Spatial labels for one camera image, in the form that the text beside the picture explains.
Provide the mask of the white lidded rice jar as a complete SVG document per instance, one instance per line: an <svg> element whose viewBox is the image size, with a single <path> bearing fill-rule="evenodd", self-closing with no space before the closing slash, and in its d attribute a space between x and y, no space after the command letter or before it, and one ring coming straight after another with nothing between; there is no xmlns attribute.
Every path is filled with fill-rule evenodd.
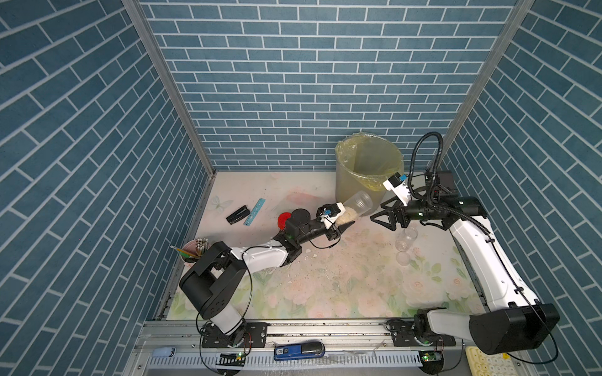
<svg viewBox="0 0 602 376"><path fill-rule="evenodd" d="M419 233L415 227L407 227L396 236L395 246L399 252L407 252L415 243Z"/></svg>

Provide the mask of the clear rice jar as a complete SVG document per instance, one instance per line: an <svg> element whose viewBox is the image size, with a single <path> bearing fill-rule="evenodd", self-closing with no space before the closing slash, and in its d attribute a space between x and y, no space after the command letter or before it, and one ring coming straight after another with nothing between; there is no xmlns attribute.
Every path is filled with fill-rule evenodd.
<svg viewBox="0 0 602 376"><path fill-rule="evenodd" d="M358 191L343 203L344 211L337 217L337 227L354 222L366 214L373 206L372 199L365 191Z"/></svg>

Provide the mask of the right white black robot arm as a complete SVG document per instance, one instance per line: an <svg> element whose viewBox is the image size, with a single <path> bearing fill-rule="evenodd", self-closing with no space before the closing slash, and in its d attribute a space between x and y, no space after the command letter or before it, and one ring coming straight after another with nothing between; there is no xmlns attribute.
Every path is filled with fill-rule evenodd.
<svg viewBox="0 0 602 376"><path fill-rule="evenodd" d="M414 190L411 177L396 172L383 182L394 196L370 219L389 230L411 222L449 231L481 292L485 313L455 313L444 308L419 310L413 330L421 342L437 337L462 338L488 355L537 349L560 320L556 307L545 304L531 290L495 237L488 213L476 197L461 197L453 177L426 174Z"/></svg>

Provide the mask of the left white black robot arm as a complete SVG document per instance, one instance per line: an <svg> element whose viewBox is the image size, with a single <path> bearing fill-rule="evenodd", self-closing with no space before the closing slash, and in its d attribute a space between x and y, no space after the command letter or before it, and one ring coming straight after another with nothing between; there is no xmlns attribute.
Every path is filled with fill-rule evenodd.
<svg viewBox="0 0 602 376"><path fill-rule="evenodd" d="M299 208L267 243L230 248L222 241L216 242L181 277L180 290L211 325L210 334L227 346L235 346L243 340L246 320L230 301L243 277L288 266L301 255L303 244L321 236L339 241L358 216L358 211L342 203L321 206L314 219L309 211Z"/></svg>

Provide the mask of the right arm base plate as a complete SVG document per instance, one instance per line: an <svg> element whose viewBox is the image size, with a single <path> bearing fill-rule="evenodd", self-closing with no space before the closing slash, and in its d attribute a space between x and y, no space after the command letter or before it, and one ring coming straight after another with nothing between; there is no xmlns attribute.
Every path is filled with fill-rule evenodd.
<svg viewBox="0 0 602 376"><path fill-rule="evenodd" d="M394 347L434 347L443 349L456 345L456 339L448 335L439 335L430 330L423 321L406 321L399 318L389 319L384 324Z"/></svg>

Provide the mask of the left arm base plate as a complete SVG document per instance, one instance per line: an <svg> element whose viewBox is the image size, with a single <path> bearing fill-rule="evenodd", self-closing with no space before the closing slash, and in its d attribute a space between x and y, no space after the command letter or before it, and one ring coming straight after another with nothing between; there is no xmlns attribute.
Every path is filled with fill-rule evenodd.
<svg viewBox="0 0 602 376"><path fill-rule="evenodd" d="M202 347L208 349L242 348L243 346L264 348L267 339L266 322L244 321L231 334L224 334L213 322L202 329Z"/></svg>

